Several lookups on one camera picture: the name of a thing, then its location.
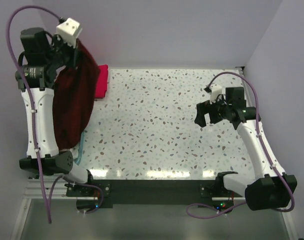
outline wire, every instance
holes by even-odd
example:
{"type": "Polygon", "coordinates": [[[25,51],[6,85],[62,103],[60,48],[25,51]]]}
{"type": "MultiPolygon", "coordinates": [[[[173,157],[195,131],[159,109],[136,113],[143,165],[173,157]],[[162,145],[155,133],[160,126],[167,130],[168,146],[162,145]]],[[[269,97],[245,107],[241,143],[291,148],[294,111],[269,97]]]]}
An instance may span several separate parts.
{"type": "Polygon", "coordinates": [[[53,182],[53,184],[52,184],[51,191],[50,191],[50,195],[49,195],[49,197],[48,197],[48,205],[50,206],[50,208],[51,208],[52,195],[53,195],[53,191],[54,191],[55,185],[56,185],[56,183],[58,182],[58,180],[59,180],[59,179],[62,179],[62,178],[63,178],[63,175],[58,176],[58,177],[54,180],[54,182],[53,182]]]}
{"type": "Polygon", "coordinates": [[[214,207],[212,207],[212,206],[203,204],[203,203],[193,203],[193,204],[190,204],[189,206],[187,206],[187,208],[186,208],[186,213],[187,213],[187,215],[189,215],[190,217],[195,218],[195,219],[213,219],[213,218],[219,217],[219,216],[221,216],[221,215],[223,215],[223,214],[225,214],[225,213],[228,213],[228,212],[231,211],[232,209],[234,209],[234,208],[236,208],[236,207],[238,207],[238,206],[244,205],[244,204],[246,204],[245,201],[244,201],[244,202],[241,202],[241,203],[238,203],[238,204],[236,204],[236,205],[234,205],[234,206],[231,206],[231,207],[225,209],[224,211],[219,212],[219,213],[216,214],[216,215],[212,215],[212,216],[198,216],[198,215],[194,215],[194,214],[192,214],[192,213],[190,213],[190,212],[188,211],[188,210],[190,209],[190,207],[193,207],[193,206],[198,206],[198,207],[199,207],[199,206],[201,206],[201,207],[206,207],[206,208],[212,209],[212,210],[214,210],[214,211],[217,211],[217,209],[214,208],[214,207]]]}
{"type": "Polygon", "coordinates": [[[18,57],[18,65],[19,65],[19,66],[22,66],[22,65],[23,65],[24,56],[25,56],[25,53],[22,52],[22,53],[20,54],[20,56],[18,57]]]}
{"type": "Polygon", "coordinates": [[[21,75],[21,78],[24,82],[24,85],[26,87],[28,96],[30,98],[30,103],[31,103],[31,109],[32,109],[32,130],[33,130],[33,144],[34,144],[34,149],[36,152],[36,157],[37,157],[37,163],[38,163],[38,169],[39,169],[39,173],[40,173],[40,181],[41,181],[41,190],[42,190],[42,196],[43,196],[43,200],[44,200],[44,205],[46,208],[46,212],[47,212],[47,218],[48,218],[48,222],[51,224],[52,223],[52,218],[51,218],[51,212],[50,212],[50,205],[49,205],[49,201],[47,200],[46,197],[46,192],[45,192],[45,185],[44,185],[44,175],[43,175],[43,167],[42,167],[42,161],[41,161],[41,155],[39,152],[39,148],[38,148],[38,144],[37,144],[37,134],[36,134],[36,117],[35,117],[35,103],[34,103],[34,98],[32,95],[32,91],[30,89],[30,86],[25,78],[24,72],[22,70],[22,68],[19,66],[18,61],[16,60],[14,51],[13,51],[13,47],[11,44],[11,35],[10,35],[10,30],[11,30],[11,23],[15,17],[16,14],[18,14],[20,11],[25,10],[25,9],[39,9],[39,10],[43,10],[45,12],[48,12],[49,14],[53,15],[55,18],[57,18],[57,20],[59,20],[58,15],[56,15],[55,13],[53,13],[52,11],[41,7],[41,6],[35,6],[35,5],[27,5],[27,6],[23,6],[18,8],[17,10],[15,10],[12,15],[10,16],[7,25],[6,25],[6,43],[7,43],[7,47],[8,50],[10,52],[10,55],[12,57],[12,60],[17,68],[17,71],[19,72],[19,74],[21,75]]]}
{"type": "Polygon", "coordinates": [[[228,196],[227,202],[230,201],[231,196],[232,196],[232,191],[230,191],[230,195],[228,196]]]}
{"type": "Polygon", "coordinates": [[[276,173],[276,175],[280,178],[280,180],[282,181],[282,183],[284,184],[290,198],[291,198],[291,206],[288,208],[288,209],[275,209],[276,211],[278,212],[282,212],[282,213],[287,213],[287,212],[290,212],[294,209],[294,206],[295,206],[295,202],[294,202],[294,196],[293,196],[293,193],[290,189],[290,187],[288,186],[287,182],[284,180],[284,178],[282,177],[282,175],[280,174],[280,172],[277,170],[277,168],[275,166],[273,166],[273,160],[271,159],[271,156],[270,154],[268,153],[268,150],[266,149],[266,146],[265,146],[265,143],[263,141],[263,138],[262,136],[260,135],[260,129],[259,129],[259,108],[258,108],[258,98],[257,98],[257,94],[256,94],[256,91],[253,87],[253,85],[248,82],[243,76],[241,76],[240,74],[237,74],[237,73],[234,73],[234,72],[231,72],[231,71],[224,71],[224,72],[221,72],[219,73],[218,75],[216,75],[212,81],[209,83],[209,85],[207,86],[208,88],[211,86],[211,84],[214,82],[215,79],[217,79],[219,76],[221,75],[224,75],[224,74],[230,74],[230,75],[234,75],[234,76],[237,76],[239,77],[240,79],[242,79],[244,82],[246,82],[249,87],[251,88],[253,94],[254,94],[254,99],[255,99],[255,108],[256,108],[256,113],[255,113],[255,125],[256,125],[256,133],[258,135],[258,139],[262,145],[262,148],[263,148],[263,151],[267,157],[267,160],[268,162],[270,163],[270,166],[272,167],[272,169],[274,170],[274,172],[276,173]]]}
{"type": "MultiPolygon", "coordinates": [[[[284,186],[285,186],[285,188],[286,188],[286,190],[287,190],[287,192],[288,192],[288,194],[289,194],[289,196],[290,196],[290,198],[291,198],[291,206],[290,206],[290,208],[288,208],[288,209],[278,209],[278,208],[277,208],[277,209],[274,209],[274,210],[275,210],[275,211],[278,211],[278,212],[283,212],[283,213],[290,212],[290,211],[292,211],[292,210],[294,209],[294,205],[295,205],[295,203],[294,203],[294,196],[293,196],[293,193],[292,193],[290,187],[288,186],[287,182],[286,182],[286,181],[284,180],[284,178],[281,176],[281,174],[279,173],[279,171],[277,170],[277,168],[276,168],[275,166],[273,166],[273,161],[272,161],[272,159],[271,159],[271,157],[270,157],[270,155],[269,155],[269,153],[268,153],[268,151],[267,151],[267,149],[266,149],[266,146],[265,146],[265,143],[264,143],[264,141],[263,141],[263,138],[262,138],[262,136],[260,135],[260,129],[259,129],[259,124],[258,124],[258,123],[259,123],[259,108],[258,108],[258,98],[257,98],[256,91],[255,91],[253,85],[252,85],[250,82],[248,82],[243,76],[241,76],[240,74],[231,72],[231,71],[220,72],[218,75],[216,75],[216,76],[211,80],[211,82],[209,83],[209,85],[207,86],[207,88],[209,88],[209,87],[211,86],[211,84],[212,84],[219,76],[224,75],[224,74],[230,74],[230,75],[234,75],[234,76],[237,76],[237,77],[241,78],[244,82],[246,82],[246,83],[249,85],[249,87],[251,88],[251,90],[252,90],[252,92],[253,92],[253,94],[254,94],[255,108],[256,108],[256,113],[255,113],[255,126],[256,126],[256,133],[257,133],[257,135],[258,135],[258,139],[259,139],[259,141],[260,141],[260,143],[261,143],[261,145],[262,145],[263,151],[264,151],[264,153],[265,153],[265,155],[266,155],[266,157],[267,157],[268,162],[270,163],[270,165],[271,165],[272,169],[274,170],[274,172],[276,173],[276,175],[280,178],[280,180],[281,180],[282,183],[284,184],[284,186]]],[[[212,218],[215,218],[215,217],[218,217],[218,216],[222,215],[223,213],[229,212],[230,210],[232,210],[232,209],[234,209],[234,208],[236,208],[236,207],[238,207],[238,206],[240,206],[240,205],[243,205],[243,204],[246,204],[246,202],[242,202],[242,203],[239,203],[239,204],[234,205],[234,206],[232,206],[232,207],[229,207],[229,208],[227,208],[226,210],[222,211],[221,213],[219,213],[219,214],[217,214],[217,215],[213,215],[213,216],[197,216],[197,215],[191,214],[191,213],[188,211],[190,207],[192,207],[192,206],[203,206],[203,207],[211,208],[211,209],[213,209],[213,210],[216,210],[216,209],[213,208],[213,207],[211,207],[211,206],[204,205],[204,204],[202,204],[202,203],[194,203],[194,204],[191,204],[191,205],[187,206],[187,208],[186,208],[186,213],[187,213],[189,216],[191,216],[191,217],[193,217],[193,218],[197,218],[197,219],[212,219],[212,218]]]]}
{"type": "Polygon", "coordinates": [[[79,165],[81,163],[82,154],[83,154],[83,144],[84,144],[84,132],[81,134],[80,147],[78,148],[78,156],[74,159],[74,162],[79,165]]]}
{"type": "Polygon", "coordinates": [[[51,33],[49,33],[48,31],[45,31],[45,33],[47,34],[47,36],[49,36],[51,39],[53,39],[53,35],[51,33]]]}
{"type": "Polygon", "coordinates": [[[88,210],[86,211],[85,213],[86,214],[91,214],[93,212],[95,212],[97,209],[99,209],[101,207],[101,205],[103,204],[103,201],[104,201],[104,193],[103,191],[98,187],[98,186],[95,186],[95,185],[90,185],[90,184],[84,184],[84,183],[79,183],[79,182],[74,182],[74,181],[70,181],[69,179],[67,178],[63,178],[65,181],[67,181],[68,183],[71,183],[71,184],[76,184],[78,186],[82,186],[82,187],[86,187],[86,188],[93,188],[93,189],[96,189],[99,191],[100,193],[100,197],[101,197],[101,201],[100,203],[98,204],[98,206],[96,208],[94,208],[93,210],[88,210]]]}
{"type": "Polygon", "coordinates": [[[49,197],[48,197],[48,203],[49,203],[49,207],[50,207],[50,208],[51,208],[52,196],[53,196],[54,188],[55,188],[55,185],[56,185],[56,183],[58,182],[59,179],[64,179],[65,181],[67,181],[67,182],[69,182],[69,183],[74,183],[74,184],[79,185],[79,186],[82,186],[82,187],[94,188],[94,189],[98,190],[98,191],[97,191],[97,200],[99,200],[99,197],[102,196],[102,197],[101,197],[101,201],[99,202],[99,204],[98,204],[98,206],[97,206],[96,208],[94,208],[93,210],[88,210],[88,211],[86,211],[86,212],[85,212],[86,214],[91,214],[91,213],[95,212],[95,211],[96,211],[98,208],[100,208],[100,206],[102,205],[103,200],[104,200],[104,193],[103,193],[103,191],[102,191],[98,186],[90,185],[90,184],[82,184],[82,183],[78,183],[78,182],[72,182],[72,181],[69,181],[68,179],[65,179],[65,178],[64,178],[64,175],[60,175],[60,176],[58,176],[58,177],[54,180],[54,182],[53,182],[53,184],[52,184],[52,187],[51,187],[51,190],[50,190],[50,194],[49,194],[49,197]]]}

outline white plastic housing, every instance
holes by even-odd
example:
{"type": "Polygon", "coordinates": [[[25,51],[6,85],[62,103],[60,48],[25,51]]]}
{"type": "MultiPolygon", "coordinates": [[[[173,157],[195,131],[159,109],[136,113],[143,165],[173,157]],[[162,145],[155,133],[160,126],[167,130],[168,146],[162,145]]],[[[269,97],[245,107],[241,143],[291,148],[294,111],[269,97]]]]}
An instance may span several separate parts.
{"type": "MultiPolygon", "coordinates": [[[[265,156],[261,143],[256,136],[255,120],[247,120],[246,123],[240,123],[237,127],[237,132],[241,136],[247,152],[251,158],[253,169],[255,173],[255,180],[259,178],[264,178],[264,175],[268,174],[270,177],[277,176],[274,170],[270,167],[270,163],[265,156]]],[[[265,143],[266,149],[275,164],[276,169],[282,174],[285,170],[281,167],[279,162],[276,160],[275,155],[272,152],[270,145],[265,137],[262,123],[259,122],[259,130],[262,135],[262,139],[265,143]]]]}
{"type": "MultiPolygon", "coordinates": [[[[36,135],[38,146],[40,148],[41,158],[49,154],[55,156],[59,153],[53,124],[53,98],[54,90],[46,88],[44,91],[40,91],[39,88],[32,88],[32,95],[35,102],[36,113],[36,135]]],[[[34,151],[34,140],[32,130],[32,113],[31,103],[27,91],[22,92],[24,99],[26,114],[27,114],[27,126],[28,126],[28,149],[27,156],[31,156],[33,159],[36,158],[34,151]]]]}
{"type": "Polygon", "coordinates": [[[74,48],[76,47],[76,39],[82,30],[80,23],[72,18],[68,18],[65,22],[56,27],[56,33],[74,48]]]}
{"type": "Polygon", "coordinates": [[[87,183],[88,173],[85,168],[78,166],[76,163],[73,163],[72,170],[64,176],[72,182],[77,182],[80,184],[87,183]]]}
{"type": "Polygon", "coordinates": [[[223,88],[221,85],[211,84],[210,89],[211,89],[210,103],[213,104],[216,102],[217,97],[223,94],[223,88]]]}
{"type": "Polygon", "coordinates": [[[242,197],[245,196],[245,189],[247,185],[255,182],[253,179],[246,178],[240,174],[227,174],[223,177],[224,187],[231,190],[242,197]]]}

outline blue cable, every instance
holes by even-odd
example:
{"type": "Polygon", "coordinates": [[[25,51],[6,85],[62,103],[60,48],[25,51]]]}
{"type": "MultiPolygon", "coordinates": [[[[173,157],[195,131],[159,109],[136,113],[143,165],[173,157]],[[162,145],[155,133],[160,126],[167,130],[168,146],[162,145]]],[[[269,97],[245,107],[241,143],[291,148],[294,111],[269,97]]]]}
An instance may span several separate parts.
{"type": "Polygon", "coordinates": [[[79,165],[81,163],[83,154],[84,132],[81,134],[80,147],[78,149],[78,157],[74,159],[74,162],[79,165]]]}

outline maroon towel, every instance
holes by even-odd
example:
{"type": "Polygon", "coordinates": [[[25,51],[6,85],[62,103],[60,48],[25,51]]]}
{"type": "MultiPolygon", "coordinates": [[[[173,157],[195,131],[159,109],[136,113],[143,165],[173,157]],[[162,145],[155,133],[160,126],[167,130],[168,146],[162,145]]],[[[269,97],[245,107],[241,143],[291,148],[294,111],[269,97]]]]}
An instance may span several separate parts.
{"type": "Polygon", "coordinates": [[[55,81],[54,131],[58,148],[70,149],[81,139],[92,114],[99,67],[78,41],[77,69],[64,68],[55,81]]]}

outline white cube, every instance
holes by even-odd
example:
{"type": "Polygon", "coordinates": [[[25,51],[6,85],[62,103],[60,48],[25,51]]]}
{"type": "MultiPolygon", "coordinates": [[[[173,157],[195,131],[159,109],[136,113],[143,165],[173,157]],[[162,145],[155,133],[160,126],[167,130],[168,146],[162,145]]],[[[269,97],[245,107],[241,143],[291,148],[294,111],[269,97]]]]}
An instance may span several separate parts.
{"type": "Polygon", "coordinates": [[[59,24],[56,27],[56,33],[61,36],[61,38],[72,45],[74,48],[76,47],[76,39],[82,31],[82,27],[78,21],[75,21],[72,18],[68,18],[64,23],[59,24]]]}

